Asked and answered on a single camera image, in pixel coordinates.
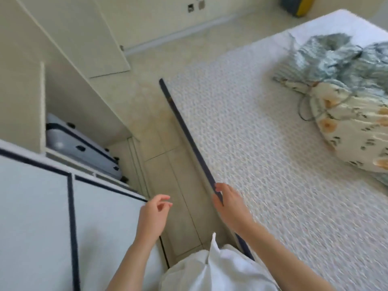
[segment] textured white mattress pad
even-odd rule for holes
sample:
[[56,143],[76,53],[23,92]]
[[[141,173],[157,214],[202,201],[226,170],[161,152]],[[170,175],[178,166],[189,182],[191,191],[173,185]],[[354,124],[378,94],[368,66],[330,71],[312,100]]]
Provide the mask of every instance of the textured white mattress pad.
[[338,160],[300,95],[272,80],[296,44],[344,32],[366,46],[388,33],[339,10],[188,67],[167,88],[216,181],[338,290],[388,290],[387,188]]

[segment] floral blanket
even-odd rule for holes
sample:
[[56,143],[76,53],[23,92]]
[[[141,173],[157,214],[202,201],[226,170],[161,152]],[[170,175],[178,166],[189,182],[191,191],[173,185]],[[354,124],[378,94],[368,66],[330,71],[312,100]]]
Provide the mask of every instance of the floral blanket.
[[313,119],[340,159],[388,185],[388,42],[361,48],[350,40],[310,38],[274,79],[310,96]]

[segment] tile floor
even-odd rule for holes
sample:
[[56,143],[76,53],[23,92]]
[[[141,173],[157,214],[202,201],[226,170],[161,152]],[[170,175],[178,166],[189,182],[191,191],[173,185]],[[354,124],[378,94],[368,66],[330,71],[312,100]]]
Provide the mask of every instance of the tile floor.
[[171,41],[128,57],[132,71],[91,79],[110,107],[140,140],[152,194],[168,194],[174,206],[166,231],[177,261],[208,249],[211,235],[230,243],[174,125],[158,80],[191,63],[214,60],[234,48],[305,22],[276,8]]

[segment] hand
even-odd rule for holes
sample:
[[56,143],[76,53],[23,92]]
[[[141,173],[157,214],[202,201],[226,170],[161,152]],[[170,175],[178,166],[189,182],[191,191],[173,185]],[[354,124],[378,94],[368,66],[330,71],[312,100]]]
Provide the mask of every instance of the hand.
[[213,195],[213,203],[221,216],[222,221],[240,236],[243,231],[255,224],[251,213],[244,204],[240,194],[231,186],[224,183],[216,183],[216,192],[222,192],[224,204],[216,194]]
[[168,211],[172,206],[172,203],[164,201],[168,199],[168,195],[156,195],[142,206],[135,241],[153,247],[166,226]]

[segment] mattress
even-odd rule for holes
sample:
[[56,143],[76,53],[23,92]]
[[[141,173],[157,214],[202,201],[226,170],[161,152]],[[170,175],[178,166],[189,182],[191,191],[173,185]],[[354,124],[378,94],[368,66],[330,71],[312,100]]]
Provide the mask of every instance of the mattress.
[[240,191],[256,221],[338,290],[387,290],[387,188],[338,160],[298,116],[300,95],[272,80],[291,49],[337,32],[360,46],[388,40],[339,10],[190,66],[165,92],[207,173]]

